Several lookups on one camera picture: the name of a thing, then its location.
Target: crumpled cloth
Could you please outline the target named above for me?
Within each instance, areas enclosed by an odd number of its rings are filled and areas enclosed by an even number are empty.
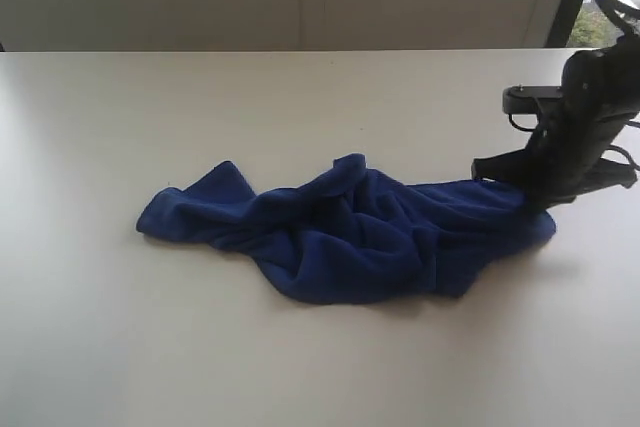
[[[553,236],[551,216],[527,214],[523,202],[498,182],[403,185],[367,169],[361,154],[301,187],[256,195],[227,161],[185,190],[162,190],[136,228],[246,254],[302,302],[459,297],[490,262]]]

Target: white table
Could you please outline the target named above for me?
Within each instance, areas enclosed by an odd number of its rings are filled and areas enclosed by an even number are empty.
[[[502,89],[556,83],[569,55],[1,56],[0,425],[637,424],[640,188],[554,209],[548,246],[457,302],[306,306],[242,256],[134,231],[224,159],[257,191],[350,152],[468,177],[526,140]]]

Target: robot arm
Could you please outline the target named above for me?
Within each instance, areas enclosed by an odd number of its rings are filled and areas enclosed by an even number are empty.
[[[622,30],[616,45],[578,51],[566,62],[559,87],[511,87],[503,93],[503,110],[512,116],[535,114],[538,125],[524,149],[475,159],[472,174],[522,189],[534,211],[570,203],[578,195],[614,185],[629,188],[640,167],[613,140],[640,112],[640,37],[618,16],[640,19],[640,10],[617,0],[596,0]],[[627,164],[603,159],[607,150],[621,153]]]

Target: tabletop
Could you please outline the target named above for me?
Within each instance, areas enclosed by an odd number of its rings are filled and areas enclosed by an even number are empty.
[[[549,244],[457,301],[304,305],[243,256],[134,230],[226,159],[256,191],[351,152],[468,178],[526,141],[502,89],[557,84],[570,54],[3,54],[0,425],[637,423],[640,188],[552,209]]]

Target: blue microfiber cloth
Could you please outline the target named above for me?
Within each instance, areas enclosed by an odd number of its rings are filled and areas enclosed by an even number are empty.
[[[545,242],[549,214],[526,214],[523,194],[498,182],[403,185],[364,156],[298,188],[256,195],[231,162],[191,187],[167,188],[140,232],[252,257],[283,295],[314,304],[409,294],[464,294],[491,261]]]

